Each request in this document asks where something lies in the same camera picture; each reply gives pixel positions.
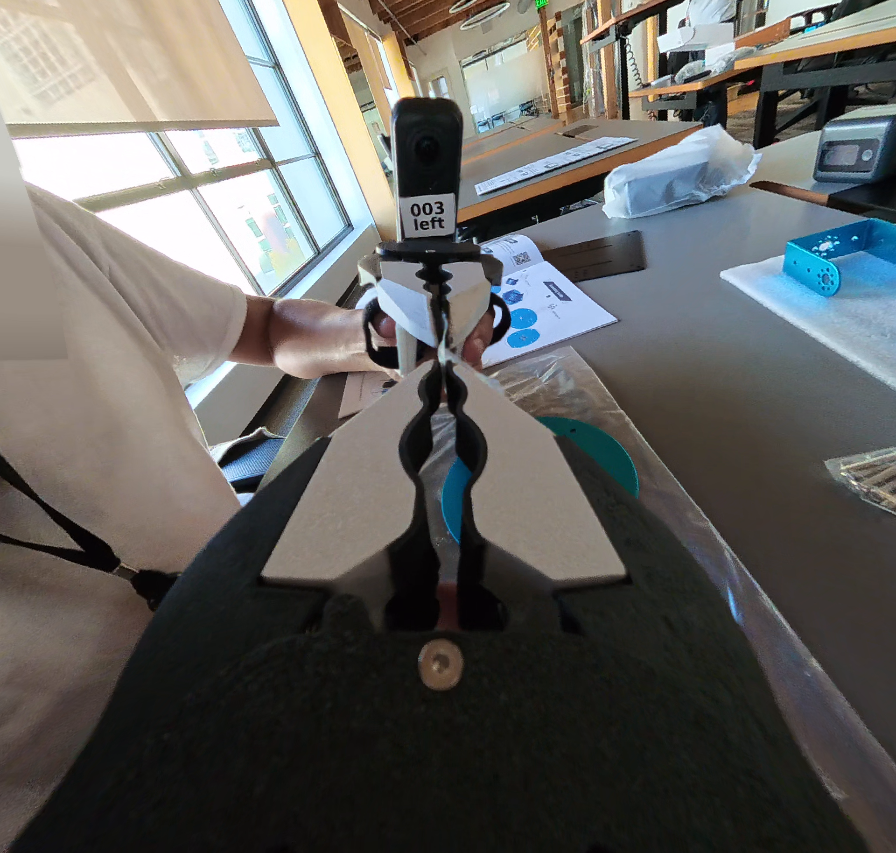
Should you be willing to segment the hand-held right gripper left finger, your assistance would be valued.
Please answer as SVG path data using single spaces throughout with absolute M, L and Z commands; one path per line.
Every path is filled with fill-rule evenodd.
M 376 628 L 430 631 L 440 562 L 420 468 L 432 450 L 442 370 L 425 362 L 327 439 L 263 579 L 351 594 Z

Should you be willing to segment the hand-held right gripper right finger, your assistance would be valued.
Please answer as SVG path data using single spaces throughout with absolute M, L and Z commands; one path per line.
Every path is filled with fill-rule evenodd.
M 445 366 L 462 498 L 460 628 L 558 623 L 554 595 L 626 580 L 559 440 L 469 366 Z

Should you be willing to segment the teal round metal plate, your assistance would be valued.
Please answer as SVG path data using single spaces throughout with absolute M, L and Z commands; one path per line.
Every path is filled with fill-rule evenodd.
M 537 420 L 554 435 L 575 443 L 627 492 L 635 498 L 639 497 L 640 482 L 633 460 L 613 436 L 596 426 L 571 418 L 542 416 Z M 442 486 L 442 517 L 456 542 L 461 540 L 463 493 L 470 477 L 470 470 L 459 458 L 455 458 Z

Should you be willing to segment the large clear plastic bag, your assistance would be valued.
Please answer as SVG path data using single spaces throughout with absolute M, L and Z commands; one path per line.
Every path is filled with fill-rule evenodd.
M 685 544 L 727 601 L 813 769 L 869 849 L 893 852 L 895 767 L 890 755 L 584 359 L 566 346 L 490 375 L 510 401 L 532 416 L 584 421 L 625 448 L 638 474 L 641 500 Z

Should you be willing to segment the person's left forearm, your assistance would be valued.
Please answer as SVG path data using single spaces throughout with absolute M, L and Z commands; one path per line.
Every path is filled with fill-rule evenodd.
M 334 372 L 340 314 L 337 306 L 312 300 L 247 296 L 243 328 L 231 362 L 275 367 L 299 379 Z

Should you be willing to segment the white instruction booklet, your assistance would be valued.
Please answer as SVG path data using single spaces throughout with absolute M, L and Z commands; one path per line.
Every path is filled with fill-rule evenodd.
M 485 368 L 617 322 L 547 262 L 529 237 L 507 235 L 481 244 L 480 249 L 504 266 L 502 285 L 493 290 L 511 315 L 508 332 L 483 354 Z

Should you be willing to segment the black office chair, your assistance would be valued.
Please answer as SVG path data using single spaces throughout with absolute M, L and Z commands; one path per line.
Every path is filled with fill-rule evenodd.
M 284 441 L 282 436 L 255 434 L 223 453 L 218 466 L 235 492 L 257 491 Z

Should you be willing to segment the printed paper sheet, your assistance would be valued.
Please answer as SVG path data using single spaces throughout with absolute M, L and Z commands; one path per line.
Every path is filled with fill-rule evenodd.
M 398 380 L 382 371 L 348 373 L 338 412 L 340 420 L 350 418 L 381 399 Z

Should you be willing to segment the black flat metal plate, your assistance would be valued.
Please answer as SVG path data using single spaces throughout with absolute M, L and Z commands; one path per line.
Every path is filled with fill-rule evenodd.
M 555 247 L 542 254 L 545 261 L 577 284 L 647 266 L 642 234 L 636 230 Z

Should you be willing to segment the large paned window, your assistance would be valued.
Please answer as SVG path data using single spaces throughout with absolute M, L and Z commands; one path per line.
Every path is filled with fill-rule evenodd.
M 270 0 L 218 0 L 274 126 L 14 139 L 26 182 L 248 293 L 275 294 L 346 236 L 350 215 L 265 28 Z

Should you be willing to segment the white plastic-wrapped package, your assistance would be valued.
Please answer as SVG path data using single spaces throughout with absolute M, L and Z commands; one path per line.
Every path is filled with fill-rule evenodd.
M 604 185 L 603 212 L 638 219 L 701 204 L 747 183 L 762 155 L 722 126 L 695 131 L 678 144 L 613 169 Z

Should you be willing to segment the beige roller blind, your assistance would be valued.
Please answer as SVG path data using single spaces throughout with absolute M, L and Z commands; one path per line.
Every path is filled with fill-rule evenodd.
M 274 126 L 218 0 L 1 0 L 14 139 Z

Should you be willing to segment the white foam sheet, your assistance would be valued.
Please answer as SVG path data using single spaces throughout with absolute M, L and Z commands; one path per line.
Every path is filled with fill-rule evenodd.
M 871 254 L 835 259 L 841 286 L 820 296 L 783 270 L 784 257 L 721 278 L 880 381 L 895 387 L 895 266 Z

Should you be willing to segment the grey display device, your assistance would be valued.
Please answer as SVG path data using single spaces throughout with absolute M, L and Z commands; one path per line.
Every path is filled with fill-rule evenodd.
M 812 177 L 818 183 L 876 183 L 895 175 L 895 115 L 842 116 L 819 140 Z

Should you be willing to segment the wood-topped black-frame desk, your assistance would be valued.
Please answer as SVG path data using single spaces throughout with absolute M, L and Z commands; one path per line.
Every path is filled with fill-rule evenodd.
M 886 0 L 817 30 L 766 47 L 735 63 L 735 69 L 761 70 L 753 147 L 775 142 L 780 130 L 815 114 L 815 128 L 844 113 L 855 85 L 895 79 L 895 0 Z M 795 90 L 812 90 L 812 101 L 776 127 L 778 103 Z

